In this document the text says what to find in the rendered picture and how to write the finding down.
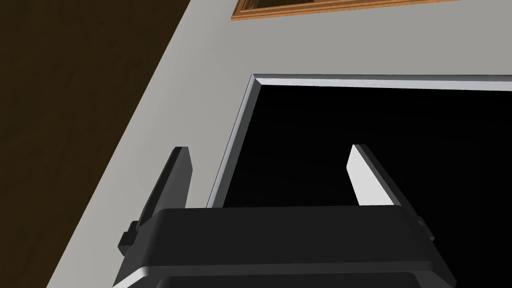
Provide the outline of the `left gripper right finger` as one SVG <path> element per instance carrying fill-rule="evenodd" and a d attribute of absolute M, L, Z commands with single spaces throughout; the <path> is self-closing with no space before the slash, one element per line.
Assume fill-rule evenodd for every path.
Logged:
<path fill-rule="evenodd" d="M 359 205 L 412 207 L 366 144 L 351 146 L 346 171 Z"/>

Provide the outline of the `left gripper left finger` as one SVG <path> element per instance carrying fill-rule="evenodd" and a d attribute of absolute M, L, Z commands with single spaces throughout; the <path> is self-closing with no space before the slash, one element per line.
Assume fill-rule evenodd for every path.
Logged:
<path fill-rule="evenodd" d="M 160 210 L 185 208 L 192 173 L 189 148 L 175 147 L 146 201 L 136 230 Z"/>

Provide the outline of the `black silver-framed panel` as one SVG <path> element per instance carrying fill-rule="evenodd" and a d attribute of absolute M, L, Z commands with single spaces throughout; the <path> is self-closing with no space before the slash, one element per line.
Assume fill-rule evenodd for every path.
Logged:
<path fill-rule="evenodd" d="M 457 288 L 512 288 L 512 75 L 255 74 L 207 206 L 359 205 L 354 144 L 431 229 Z"/>

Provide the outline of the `wooden framed picture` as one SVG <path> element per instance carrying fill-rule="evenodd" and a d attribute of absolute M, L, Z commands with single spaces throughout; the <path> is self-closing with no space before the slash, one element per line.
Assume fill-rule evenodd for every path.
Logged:
<path fill-rule="evenodd" d="M 460 0 L 238 0 L 232 21 L 311 15 Z"/>

